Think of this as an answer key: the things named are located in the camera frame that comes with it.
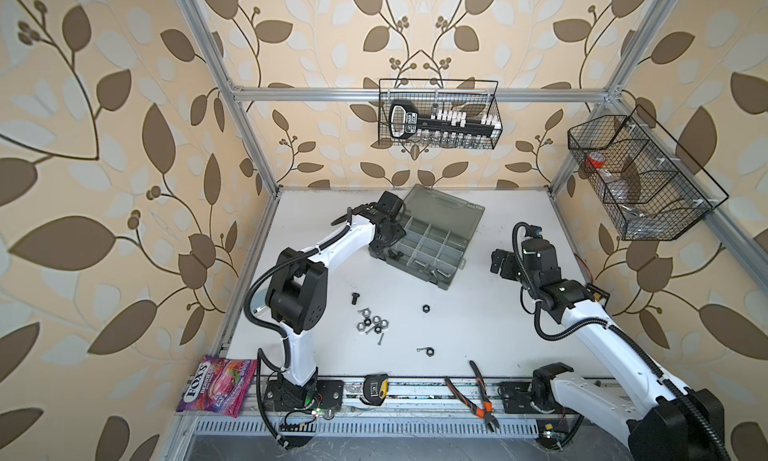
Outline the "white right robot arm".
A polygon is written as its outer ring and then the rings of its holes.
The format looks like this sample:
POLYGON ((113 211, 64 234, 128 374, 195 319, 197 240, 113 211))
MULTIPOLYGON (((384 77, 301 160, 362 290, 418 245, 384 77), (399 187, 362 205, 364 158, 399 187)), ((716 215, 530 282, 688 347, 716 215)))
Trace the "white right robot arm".
POLYGON ((599 302, 602 290, 561 274, 555 246, 538 226, 518 222, 512 248, 495 250, 491 270, 516 281, 533 302, 536 335, 579 340, 625 395, 618 397, 564 363, 538 368, 531 401, 541 412, 570 409, 620 441, 636 460, 727 460, 724 407, 662 367, 623 331, 599 302))

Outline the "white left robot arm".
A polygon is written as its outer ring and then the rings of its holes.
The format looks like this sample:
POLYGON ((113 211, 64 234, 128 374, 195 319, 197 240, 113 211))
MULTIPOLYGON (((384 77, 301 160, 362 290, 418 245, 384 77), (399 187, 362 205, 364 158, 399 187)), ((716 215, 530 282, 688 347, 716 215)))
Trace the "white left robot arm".
POLYGON ((363 247, 379 254, 403 239, 399 216, 404 207, 403 199, 386 191, 376 202, 349 208, 332 222, 336 231, 308 248, 284 249, 249 287, 245 318, 281 337, 283 365, 270 369, 277 373, 285 404, 305 406, 316 396, 318 366, 310 330, 326 310, 329 274, 363 247))

